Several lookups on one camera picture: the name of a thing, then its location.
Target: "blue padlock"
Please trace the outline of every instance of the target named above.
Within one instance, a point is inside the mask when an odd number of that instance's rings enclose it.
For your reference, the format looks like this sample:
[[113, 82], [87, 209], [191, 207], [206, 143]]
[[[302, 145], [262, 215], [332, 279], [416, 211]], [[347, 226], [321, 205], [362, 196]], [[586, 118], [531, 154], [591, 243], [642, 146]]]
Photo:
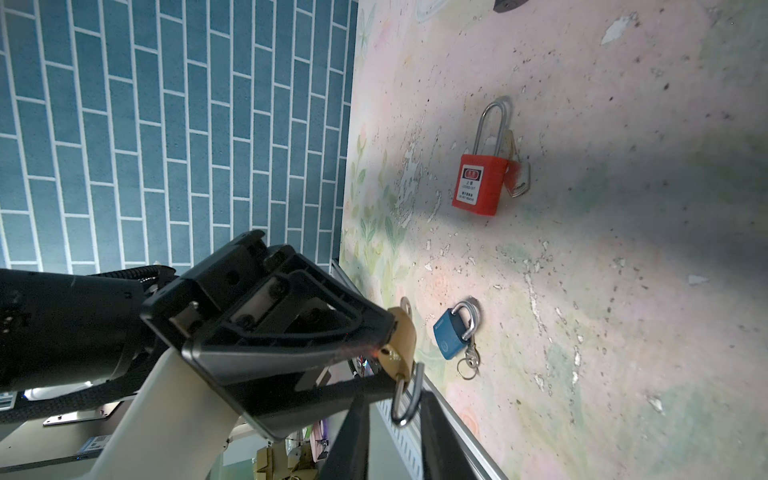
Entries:
[[[469, 327], [464, 325], [464, 321], [458, 314], [462, 308], [469, 312]], [[442, 356], [450, 360], [461, 352], [475, 335], [479, 323], [480, 315], [477, 307], [470, 302], [461, 301], [452, 309], [447, 309], [432, 327]]]

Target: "white grout line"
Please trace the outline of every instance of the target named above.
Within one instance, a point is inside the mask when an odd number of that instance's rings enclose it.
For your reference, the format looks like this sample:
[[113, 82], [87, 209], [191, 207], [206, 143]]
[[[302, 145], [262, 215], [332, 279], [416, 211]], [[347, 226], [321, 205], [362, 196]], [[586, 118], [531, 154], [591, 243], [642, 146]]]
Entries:
[[117, 75], [108, 75], [110, 80], [122, 81], [127, 84], [133, 84], [134, 81], [131, 78], [118, 77]]
[[85, 28], [80, 28], [80, 27], [72, 27], [72, 29], [75, 30], [77, 33], [85, 33], [86, 35], [90, 35], [91, 37], [101, 37], [101, 34], [97, 31], [86, 30]]
[[48, 65], [49, 67], [62, 68], [64, 70], [69, 70], [69, 71], [73, 71], [74, 70], [73, 66], [65, 65], [63, 63], [58, 63], [57, 61], [46, 60], [45, 64]]
[[20, 12], [19, 10], [14, 10], [12, 8], [6, 8], [5, 13], [10, 13], [11, 15], [16, 15], [18, 17], [29, 18], [30, 20], [35, 20], [35, 16], [33, 14], [27, 13], [27, 12]]
[[96, 220], [94, 218], [94, 201], [91, 196], [91, 170], [88, 166], [88, 149], [85, 144], [85, 125], [83, 120], [83, 99], [80, 92], [80, 71], [78, 69], [78, 50], [75, 46], [74, 14], [72, 12], [72, 0], [67, 0], [67, 20], [69, 24], [69, 41], [72, 50], [72, 67], [74, 69], [74, 101], [78, 108], [78, 127], [80, 130], [81, 155], [83, 158], [83, 175], [85, 177], [85, 196], [88, 198], [88, 216], [91, 219], [91, 247], [94, 254], [94, 265], [97, 272], [101, 272], [101, 261], [98, 257], [98, 243], [96, 238]]
[[[98, 2], [99, 30], [106, 32], [104, 26], [104, 0]], [[114, 209], [117, 218], [121, 217], [120, 207], [120, 186], [118, 185], [118, 161], [114, 155], [114, 122], [112, 121], [112, 93], [109, 85], [109, 63], [107, 60], [107, 39], [106, 35], [101, 36], [101, 63], [104, 66], [104, 92], [107, 96], [107, 124], [109, 126], [109, 150], [112, 157], [112, 181], [114, 182]], [[118, 223], [118, 248], [120, 249], [120, 268], [125, 268], [125, 245], [123, 243], [123, 223]]]
[[[346, 24], [347, 25], [351, 25], [352, 24], [351, 22], [352, 22], [352, 6], [350, 5], [347, 8]], [[345, 30], [346, 30], [346, 35], [344, 36], [344, 39], [345, 39], [345, 41], [344, 41], [344, 70], [346, 72], [348, 72], [349, 74], [352, 74], [353, 69], [354, 69], [354, 65], [347, 65], [346, 64], [347, 57], [349, 56], [349, 29], [345, 29]], [[342, 100], [341, 103], [342, 104], [339, 106], [339, 108], [341, 109], [341, 112], [339, 112], [339, 126], [340, 127], [344, 127], [344, 104], [345, 104], [345, 102], [344, 102], [344, 88], [345, 88], [345, 85], [346, 85], [346, 79], [344, 77], [342, 77], [342, 82], [343, 82], [343, 85], [342, 85], [342, 88], [341, 88], [341, 100]], [[347, 127], [347, 145], [344, 146], [344, 148], [345, 148], [345, 150], [344, 150], [344, 157], [342, 157], [342, 151], [341, 151], [341, 147], [342, 147], [342, 145], [341, 145], [341, 130], [339, 130], [339, 145], [336, 148], [336, 153], [338, 154], [338, 158], [336, 159], [336, 181], [334, 182], [335, 185], [333, 187], [333, 206], [334, 206], [334, 208], [333, 208], [333, 216], [331, 217], [331, 251], [328, 254], [328, 257], [330, 259], [333, 259], [333, 245], [335, 244], [335, 242], [341, 243], [341, 238], [336, 238], [336, 215], [337, 214], [340, 215], [338, 212], [336, 212], [336, 210], [338, 210], [338, 207], [336, 207], [336, 198], [339, 196], [339, 189], [340, 188], [344, 188], [344, 185], [339, 185], [339, 169], [341, 168], [341, 159], [342, 158], [344, 158], [344, 161], [345, 161], [345, 164], [346, 164], [346, 148], [348, 147], [348, 145], [349, 145], [349, 126]]]
[[133, 45], [133, 47], [134, 47], [134, 50], [146, 51], [147, 53], [154, 53], [155, 55], [157, 55], [156, 48], [143, 47], [141, 45]]
[[16, 101], [26, 101], [31, 104], [45, 105], [45, 100], [40, 100], [39, 98], [22, 97], [21, 95], [16, 95]]
[[[184, 15], [184, 7], [183, 6], [182, 6], [181, 14]], [[181, 18], [172, 17], [172, 16], [170, 16], [167, 13], [161, 13], [160, 14], [160, 18], [163, 18], [165, 20], [171, 20], [172, 22], [176, 22], [176, 23], [181, 23], [182, 25], [184, 24], [184, 21]]]
[[208, 27], [208, 31], [209, 31], [211, 34], [213, 34], [213, 35], [218, 35], [218, 36], [220, 36], [220, 37], [224, 37], [224, 38], [229, 38], [229, 37], [230, 37], [230, 34], [228, 34], [228, 33], [223, 33], [223, 32], [221, 32], [221, 31], [212, 30], [210, 27]]
[[[210, 61], [210, 2], [211, 0], [205, 1], [205, 48], [206, 48], [206, 61], [208, 64], [206, 64], [206, 75], [208, 77], [207, 82], [207, 98], [205, 99], [206, 103], [206, 109], [208, 110], [208, 131], [213, 133], [211, 130], [211, 118], [213, 117], [213, 113], [211, 112], [211, 96], [210, 96], [210, 64], [212, 63]], [[209, 233], [210, 233], [210, 251], [214, 251], [214, 141], [213, 141], [213, 135], [208, 135], [208, 219], [210, 226]]]
[[[230, 3], [230, 105], [235, 105], [235, 48], [234, 48], [234, 23], [235, 23], [235, 12], [234, 12], [234, 0], [229, 0]], [[235, 148], [235, 142], [234, 142], [234, 136], [235, 136], [235, 115], [234, 115], [234, 108], [230, 108], [230, 240], [234, 238], [234, 224], [235, 224], [235, 203], [233, 200], [234, 196], [234, 188], [235, 188], [235, 182], [234, 182], [234, 148]]]
[[174, 261], [173, 244], [170, 241], [170, 200], [168, 194], [168, 152], [165, 136], [165, 95], [162, 93], [165, 86], [165, 78], [163, 77], [163, 32], [160, 22], [160, 2], [154, 5], [155, 13], [155, 28], [157, 29], [157, 78], [160, 82], [161, 94], [160, 94], [160, 130], [161, 130], [161, 150], [163, 152], [163, 193], [165, 199], [165, 231], [166, 231], [166, 243], [168, 248], [168, 263]]

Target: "blue tile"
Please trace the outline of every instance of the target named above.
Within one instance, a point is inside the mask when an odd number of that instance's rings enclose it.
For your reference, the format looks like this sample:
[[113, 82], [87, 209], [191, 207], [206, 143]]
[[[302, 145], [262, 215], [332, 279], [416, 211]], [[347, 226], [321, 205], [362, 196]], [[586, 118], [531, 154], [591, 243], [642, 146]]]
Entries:
[[306, 155], [306, 202], [320, 203], [320, 180], [323, 159], [318, 154]]
[[8, 51], [11, 54], [16, 94], [42, 100], [43, 80], [35, 21], [10, 14], [5, 16], [5, 21], [8, 25]]
[[195, 263], [200, 263], [211, 254], [210, 205], [207, 198], [192, 197], [192, 248]]
[[147, 210], [149, 263], [160, 262], [163, 265], [168, 265], [168, 225], [165, 218], [165, 194], [144, 192], [144, 205], [146, 205]]
[[45, 105], [17, 102], [18, 117], [22, 126], [24, 155], [27, 159], [27, 173], [53, 177], [51, 138], [48, 136], [48, 116]]
[[344, 71], [346, 31], [339, 27], [333, 27], [331, 35], [331, 68]]
[[5, 0], [5, 7], [29, 14], [35, 13], [35, 6], [32, 0]]
[[355, 39], [357, 38], [357, 2], [352, 2], [352, 11], [349, 13], [349, 44], [346, 47], [346, 76], [344, 78], [344, 101], [352, 101], [352, 72], [355, 66]]
[[296, 12], [296, 44], [293, 46], [297, 57], [309, 60], [312, 51], [312, 17]]
[[144, 225], [141, 221], [121, 220], [123, 224], [123, 257], [126, 262], [144, 262]]
[[255, 76], [253, 77], [253, 108], [261, 111], [272, 110], [272, 52], [253, 49]]
[[232, 200], [232, 236], [250, 231], [250, 205], [245, 200]]
[[230, 171], [214, 168], [214, 223], [230, 222]]
[[134, 43], [143, 47], [157, 48], [155, 0], [133, 0], [132, 5], [134, 18]]
[[343, 115], [341, 117], [341, 147], [339, 155], [346, 157], [349, 148], [349, 105], [343, 106]]
[[301, 217], [304, 214], [304, 180], [291, 178], [288, 195], [288, 227], [301, 228]]
[[230, 109], [210, 106], [211, 161], [214, 165], [230, 165]]
[[301, 252], [301, 232], [298, 230], [289, 230], [286, 243], [293, 247], [297, 252]]
[[230, 242], [230, 234], [229, 227], [214, 227], [214, 252]]
[[325, 130], [326, 102], [322, 98], [310, 99], [310, 137], [307, 147], [311, 151], [323, 151], [323, 131]]
[[93, 275], [98, 273], [95, 265], [72, 265], [74, 275]]
[[310, 64], [293, 62], [293, 118], [306, 120], [310, 100]]
[[253, 174], [253, 225], [266, 227], [269, 221], [270, 177]]
[[189, 221], [187, 165], [167, 162], [168, 213], [171, 221]]
[[333, 221], [333, 239], [335, 240], [333, 242], [333, 253], [331, 258], [339, 259], [339, 245], [341, 244], [341, 219], [342, 219], [342, 209], [337, 208], [336, 209], [336, 216], [334, 217], [335, 220]]
[[290, 86], [293, 63], [293, 2], [277, 2], [275, 82]]
[[181, 23], [160, 20], [163, 42], [163, 88], [184, 92], [184, 27]]
[[301, 253], [312, 261], [317, 254], [317, 207], [304, 207], [304, 245]]
[[270, 245], [282, 245], [286, 242], [286, 206], [272, 204], [270, 216]]
[[[152, 3], [152, 12], [154, 13], [154, 2]], [[72, 18], [75, 27], [101, 31], [99, 28], [98, 0], [72, 0]]]
[[73, 262], [94, 261], [90, 218], [68, 218], [67, 237], [69, 240], [69, 255]]
[[326, 94], [328, 70], [328, 37], [331, 24], [331, 2], [318, 2], [315, 12], [315, 45], [312, 63], [312, 92]]
[[104, 66], [101, 63], [101, 39], [74, 34], [78, 49], [78, 73], [80, 96], [84, 108], [107, 110], [107, 94], [104, 89]]
[[341, 98], [344, 78], [336, 72], [328, 75], [328, 115], [326, 124], [339, 128], [341, 125]]
[[320, 232], [317, 237], [317, 263], [331, 263], [331, 233]]
[[106, 115], [83, 114], [85, 151], [88, 173], [92, 181], [112, 182], [112, 157], [109, 148], [109, 126]]
[[160, 0], [160, 13], [181, 18], [181, 10], [181, 0]]
[[139, 97], [139, 118], [157, 121], [160, 117], [160, 76], [157, 55], [136, 50], [136, 89]]
[[122, 268], [118, 241], [118, 214], [114, 204], [114, 188], [91, 186], [96, 224], [96, 245], [102, 272]]
[[272, 48], [273, 3], [256, 0], [256, 43]]
[[104, 0], [104, 34], [107, 39], [109, 74], [133, 78], [128, 5]]
[[0, 137], [0, 158], [0, 206], [7, 210], [27, 210], [22, 159], [18, 154], [16, 140]]
[[187, 159], [187, 113], [184, 98], [165, 94], [165, 154], [168, 158]]
[[118, 169], [120, 215], [122, 217], [141, 217], [139, 157], [136, 155], [115, 154], [114, 162]]
[[11, 261], [37, 260], [29, 215], [3, 214], [2, 223]]
[[163, 136], [160, 127], [140, 125], [141, 171], [146, 188], [165, 188], [163, 170]]
[[250, 144], [232, 142], [232, 195], [250, 197]]
[[270, 170], [270, 124], [269, 115], [253, 114], [253, 169]]
[[312, 12], [312, 0], [296, 0], [296, 8], [301, 8], [305, 12]]
[[187, 65], [189, 76], [190, 128], [208, 131], [208, 70], [197, 65]]
[[272, 149], [272, 200], [286, 200], [286, 182], [288, 181], [288, 150]]
[[334, 0], [333, 2], [333, 21], [346, 27], [346, 16], [349, 7], [348, 0]]
[[250, 138], [250, 80], [233, 77], [232, 136]]
[[45, 59], [72, 65], [67, 4], [59, 0], [42, 0], [40, 22]]
[[221, 33], [230, 32], [229, 2], [214, 1], [210, 3], [210, 29], [220, 31]]
[[306, 124], [293, 122], [290, 139], [290, 173], [304, 175], [306, 158]]
[[170, 226], [170, 258], [172, 263], [189, 263], [190, 228], [187, 225]]
[[13, 121], [11, 103], [11, 85], [8, 84], [8, 70], [5, 67], [5, 57], [0, 61], [0, 133], [15, 134], [16, 126]]
[[232, 69], [250, 75], [251, 30], [253, 16], [251, 5], [253, 0], [234, 0], [233, 32], [232, 32]]
[[58, 174], [61, 179], [61, 195], [64, 198], [64, 212], [87, 214], [88, 191], [85, 188], [81, 149], [56, 147], [56, 156], [58, 158]]
[[187, 58], [207, 60], [207, 35], [205, 0], [187, 0]]
[[272, 125], [272, 142], [288, 146], [290, 126], [290, 90], [275, 87], [275, 112]]
[[208, 161], [208, 136], [190, 134], [190, 182], [191, 190], [196, 194], [210, 193]]
[[323, 178], [336, 179], [336, 163], [339, 161], [339, 132], [326, 129], [326, 149], [323, 156]]
[[320, 198], [320, 229], [333, 228], [333, 208], [336, 199], [336, 185], [323, 183], [323, 195]]
[[346, 181], [346, 160], [339, 159], [339, 179], [336, 181], [336, 206], [341, 207], [344, 205], [344, 187]]
[[136, 114], [134, 112], [134, 86], [124, 81], [110, 80], [112, 103], [112, 132], [114, 147], [136, 151]]
[[35, 209], [35, 224], [38, 228], [43, 270], [66, 273], [67, 258], [64, 251], [64, 232], [61, 231], [56, 183], [47, 180], [30, 180], [29, 191], [32, 207]]
[[210, 99], [230, 103], [230, 41], [210, 36]]
[[80, 128], [78, 105], [74, 95], [74, 73], [48, 66], [48, 90], [51, 92], [51, 112], [56, 140], [79, 144]]

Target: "padlock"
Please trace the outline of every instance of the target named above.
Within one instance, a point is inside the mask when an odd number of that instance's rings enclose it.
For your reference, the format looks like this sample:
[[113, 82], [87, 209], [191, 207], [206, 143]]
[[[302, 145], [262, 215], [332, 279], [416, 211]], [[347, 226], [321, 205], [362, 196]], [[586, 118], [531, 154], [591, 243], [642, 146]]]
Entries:
[[[468, 326], [464, 325], [464, 320], [458, 314], [462, 308], [469, 312]], [[452, 309], [447, 309], [432, 327], [442, 356], [446, 360], [450, 360], [462, 351], [469, 344], [472, 336], [475, 335], [479, 324], [480, 315], [477, 307], [470, 302], [461, 301]]]
[[[485, 116], [493, 108], [502, 111], [502, 120], [498, 126], [496, 135], [496, 149], [493, 156], [478, 155], [480, 136]], [[496, 215], [498, 199], [502, 193], [504, 176], [507, 173], [509, 162], [506, 158], [498, 156], [502, 148], [502, 134], [507, 124], [507, 105], [500, 100], [493, 101], [480, 116], [478, 132], [475, 135], [475, 147], [471, 154], [462, 155], [461, 166], [458, 169], [456, 189], [453, 194], [453, 206], [470, 211], [478, 215], [492, 217]]]

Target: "brass padlock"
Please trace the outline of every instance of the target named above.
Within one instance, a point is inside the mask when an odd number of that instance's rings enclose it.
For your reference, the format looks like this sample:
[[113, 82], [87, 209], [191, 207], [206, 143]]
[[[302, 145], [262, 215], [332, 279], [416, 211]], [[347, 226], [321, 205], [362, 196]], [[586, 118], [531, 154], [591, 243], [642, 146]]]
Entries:
[[410, 304], [403, 297], [401, 306], [395, 306], [388, 311], [395, 316], [395, 331], [389, 338], [389, 343], [379, 350], [379, 363], [387, 374], [394, 380], [411, 381], [413, 370], [413, 354], [416, 351], [416, 328], [409, 315]]

